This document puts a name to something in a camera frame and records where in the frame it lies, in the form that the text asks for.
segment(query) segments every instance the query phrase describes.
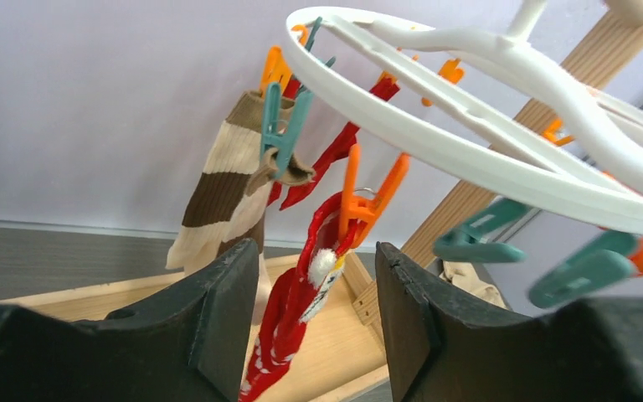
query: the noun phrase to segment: metal ring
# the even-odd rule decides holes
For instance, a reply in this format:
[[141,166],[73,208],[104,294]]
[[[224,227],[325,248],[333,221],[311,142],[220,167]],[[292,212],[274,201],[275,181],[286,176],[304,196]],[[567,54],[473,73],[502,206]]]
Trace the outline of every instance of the metal ring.
[[368,188],[368,187],[359,187],[359,188],[355,188],[353,190],[354,193],[358,193],[358,192],[361,192],[361,191],[366,192],[366,193],[371,193],[374,197],[378,196],[378,193],[373,191],[372,188]]

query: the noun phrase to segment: sock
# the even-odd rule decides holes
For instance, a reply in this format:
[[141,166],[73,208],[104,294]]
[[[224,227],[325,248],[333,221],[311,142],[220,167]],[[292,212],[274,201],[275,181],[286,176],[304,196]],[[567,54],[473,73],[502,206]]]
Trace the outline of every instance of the sock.
[[[245,92],[221,125],[167,256],[167,269],[183,266],[190,275],[242,239],[255,240],[260,278],[253,324],[260,322],[272,287],[262,250],[277,150],[268,150],[260,160],[264,102],[259,91]],[[293,100],[282,98],[280,119],[289,121],[293,107]],[[280,181],[298,186],[309,183],[313,175],[314,170],[293,155]]]

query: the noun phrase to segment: white wall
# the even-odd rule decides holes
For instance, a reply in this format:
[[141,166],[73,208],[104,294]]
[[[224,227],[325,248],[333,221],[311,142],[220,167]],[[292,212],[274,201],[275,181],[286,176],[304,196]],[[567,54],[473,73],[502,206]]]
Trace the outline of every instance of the white wall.
[[[268,48],[296,8],[341,5],[442,28],[507,26],[518,0],[63,2],[0,0],[0,219],[176,231],[222,119],[258,85]],[[534,47],[563,59],[604,12],[600,2],[549,2]],[[314,53],[364,88],[378,68],[326,33]],[[446,57],[421,55],[438,69]],[[621,78],[637,91],[643,80]],[[460,86],[508,115],[526,98],[468,70]],[[469,131],[402,90],[397,106],[465,138]],[[298,153],[314,162],[345,120],[317,100]],[[397,151],[359,136],[359,185],[377,187]],[[342,186],[336,164],[304,203],[268,213],[267,239],[303,241],[312,211]],[[414,162],[366,245],[401,245],[456,179]]]
[[[629,78],[643,82],[643,51],[606,91],[628,101],[637,101],[643,96],[643,88],[629,85]],[[593,225],[541,212],[508,242],[524,250],[526,260],[519,264],[491,264],[486,268],[512,309],[531,316],[540,315],[546,311],[527,299],[528,288],[600,233],[601,230]],[[595,295],[643,296],[643,277],[623,281]]]

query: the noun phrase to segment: wooden pole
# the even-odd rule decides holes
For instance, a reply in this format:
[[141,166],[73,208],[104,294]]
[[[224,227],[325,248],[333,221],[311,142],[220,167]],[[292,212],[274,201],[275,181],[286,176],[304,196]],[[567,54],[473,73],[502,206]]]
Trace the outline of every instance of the wooden pole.
[[[608,11],[561,64],[576,80],[597,89],[604,88],[643,49],[643,25],[631,27]],[[541,132],[555,118],[553,111],[530,100],[515,120]],[[432,244],[448,229],[485,208],[496,194],[461,181],[413,233],[401,250],[421,266],[434,259]],[[378,294],[372,282],[354,303],[362,322],[380,329]]]

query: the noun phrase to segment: teal clothespin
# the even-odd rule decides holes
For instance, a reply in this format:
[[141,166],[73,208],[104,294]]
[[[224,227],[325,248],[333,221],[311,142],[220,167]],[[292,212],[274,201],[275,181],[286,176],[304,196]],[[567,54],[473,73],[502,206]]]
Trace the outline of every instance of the teal clothespin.
[[634,276],[637,268],[627,256],[637,247],[633,234],[608,230],[538,280],[528,299],[550,308]]
[[311,46],[314,44],[314,37],[316,36],[316,31],[318,31],[319,28],[321,27],[323,19],[324,18],[322,17],[317,17],[314,20],[314,24],[311,26],[309,38],[306,39],[306,44],[304,45],[304,49],[306,49],[307,52],[311,50]]
[[502,198],[454,227],[435,241],[433,252],[445,261],[500,263],[518,262],[526,255],[505,243],[486,243],[492,231],[519,220],[530,208],[509,198]]
[[271,82],[267,86],[262,110],[262,130],[260,131],[260,160],[268,149],[277,148],[275,163],[278,170],[274,178],[281,178],[290,165],[292,153],[304,126],[306,115],[309,113],[312,98],[313,94],[310,91],[305,91],[296,97],[295,107],[292,110],[290,121],[287,123],[287,129],[284,134],[280,134],[277,123],[280,121],[282,88],[279,82]]

